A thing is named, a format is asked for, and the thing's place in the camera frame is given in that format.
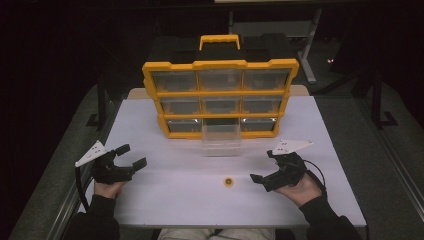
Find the cable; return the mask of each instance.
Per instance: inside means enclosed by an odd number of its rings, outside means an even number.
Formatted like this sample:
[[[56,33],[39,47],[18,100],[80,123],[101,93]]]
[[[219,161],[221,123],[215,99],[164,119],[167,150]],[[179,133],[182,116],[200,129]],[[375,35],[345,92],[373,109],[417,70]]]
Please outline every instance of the cable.
[[[305,161],[305,162],[307,162],[307,163],[309,163],[309,164],[313,165],[316,169],[318,169],[318,171],[319,171],[319,173],[321,174],[321,177],[322,177],[322,184],[323,184],[323,185],[324,185],[324,187],[325,187],[325,177],[324,177],[324,174],[321,172],[321,169],[319,169],[319,167],[318,167],[317,165],[313,164],[312,162],[310,162],[310,161],[308,161],[308,160],[303,160],[303,161]]]
[[[89,205],[88,205],[87,198],[85,197],[84,190],[82,188],[80,167],[75,167],[75,182],[77,184],[78,194],[80,196],[81,203],[84,206],[85,211],[87,212]]]

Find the organizer handle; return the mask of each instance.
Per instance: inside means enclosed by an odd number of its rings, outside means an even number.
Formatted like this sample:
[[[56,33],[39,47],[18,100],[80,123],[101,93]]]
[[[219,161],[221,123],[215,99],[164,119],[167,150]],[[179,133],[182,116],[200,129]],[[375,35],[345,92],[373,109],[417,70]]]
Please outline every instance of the organizer handle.
[[[199,50],[202,50],[203,43],[222,43],[222,42],[235,42],[237,49],[240,50],[240,41],[237,34],[228,35],[203,35],[200,37]]]

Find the clear plastic drawer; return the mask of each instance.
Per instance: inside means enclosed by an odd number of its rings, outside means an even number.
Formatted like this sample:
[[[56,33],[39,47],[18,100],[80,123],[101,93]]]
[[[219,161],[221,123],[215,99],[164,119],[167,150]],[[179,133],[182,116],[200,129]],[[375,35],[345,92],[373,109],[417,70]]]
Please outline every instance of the clear plastic drawer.
[[[242,71],[211,69],[198,72],[200,89],[204,91],[239,90]]]
[[[233,156],[240,154],[239,119],[204,119],[202,147],[206,156]]]
[[[151,72],[158,92],[185,92],[196,90],[194,71]]]
[[[277,118],[242,118],[240,128],[242,132],[273,131]]]
[[[244,90],[282,89],[286,84],[289,69],[246,70],[244,73]]]
[[[237,113],[240,108],[240,97],[202,97],[204,113]]]
[[[160,99],[165,114],[199,113],[198,97],[166,97]]]
[[[173,132],[200,132],[202,131],[201,119],[168,119],[166,121],[169,131]]]
[[[243,113],[278,113],[282,96],[244,96]]]

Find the person's right hand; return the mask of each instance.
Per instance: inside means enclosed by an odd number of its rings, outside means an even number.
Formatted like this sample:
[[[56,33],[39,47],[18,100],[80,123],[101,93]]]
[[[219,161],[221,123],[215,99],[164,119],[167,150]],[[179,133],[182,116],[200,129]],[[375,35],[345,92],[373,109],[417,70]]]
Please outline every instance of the person's right hand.
[[[275,192],[283,194],[298,207],[322,195],[318,185],[306,173],[296,186],[285,186]]]

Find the hand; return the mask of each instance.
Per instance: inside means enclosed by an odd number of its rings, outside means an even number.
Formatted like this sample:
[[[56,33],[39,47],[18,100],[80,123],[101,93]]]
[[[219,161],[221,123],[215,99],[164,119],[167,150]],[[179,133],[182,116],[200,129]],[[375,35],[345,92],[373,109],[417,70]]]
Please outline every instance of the hand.
[[[275,190],[275,192],[283,194],[298,207],[322,195],[315,181],[307,174],[303,175],[296,186],[285,186]]]
[[[108,185],[94,181],[94,194],[103,196],[105,198],[115,199],[121,193],[122,187],[126,183],[127,182],[116,182],[114,184]]]

